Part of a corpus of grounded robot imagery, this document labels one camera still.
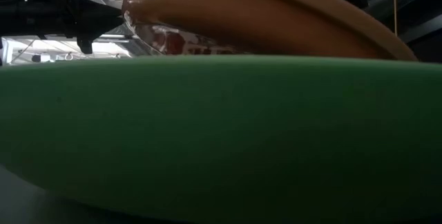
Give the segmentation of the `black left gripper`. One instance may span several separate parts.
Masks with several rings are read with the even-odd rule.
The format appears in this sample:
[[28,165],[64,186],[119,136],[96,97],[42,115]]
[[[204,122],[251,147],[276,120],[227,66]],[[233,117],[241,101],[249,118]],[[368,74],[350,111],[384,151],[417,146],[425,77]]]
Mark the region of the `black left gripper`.
[[[91,0],[46,0],[55,11],[48,16],[48,25],[44,35],[64,35],[76,38],[80,51],[90,55],[93,53],[93,40],[98,37],[98,31],[93,30],[91,14],[92,7],[98,3]],[[123,24],[122,10],[111,6],[101,6],[99,30],[104,34]]]

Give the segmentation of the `small red translucent plate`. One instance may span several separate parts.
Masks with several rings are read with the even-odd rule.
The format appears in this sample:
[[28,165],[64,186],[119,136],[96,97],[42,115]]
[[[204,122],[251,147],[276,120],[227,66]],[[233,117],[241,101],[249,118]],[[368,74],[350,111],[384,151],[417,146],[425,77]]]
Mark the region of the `small red translucent plate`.
[[123,0],[122,13],[127,26],[155,54],[160,55],[232,55],[242,51],[235,46],[189,32],[161,21],[149,19],[155,7],[149,0]]

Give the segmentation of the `terracotta brown plastic plate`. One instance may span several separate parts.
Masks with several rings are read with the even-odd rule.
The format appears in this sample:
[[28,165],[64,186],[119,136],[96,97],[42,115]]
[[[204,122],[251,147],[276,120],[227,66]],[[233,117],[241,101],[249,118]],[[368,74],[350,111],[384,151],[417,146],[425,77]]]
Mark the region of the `terracotta brown plastic plate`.
[[122,12],[134,28],[169,27],[250,53],[416,60],[345,0],[123,0]]

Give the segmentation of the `large green plastic plate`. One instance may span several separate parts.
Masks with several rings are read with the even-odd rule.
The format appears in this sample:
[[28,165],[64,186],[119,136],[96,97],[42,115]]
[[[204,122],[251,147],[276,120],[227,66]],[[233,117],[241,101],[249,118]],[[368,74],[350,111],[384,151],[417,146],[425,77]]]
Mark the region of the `large green plastic plate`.
[[279,56],[0,68],[0,165],[196,224],[442,222],[442,65]]

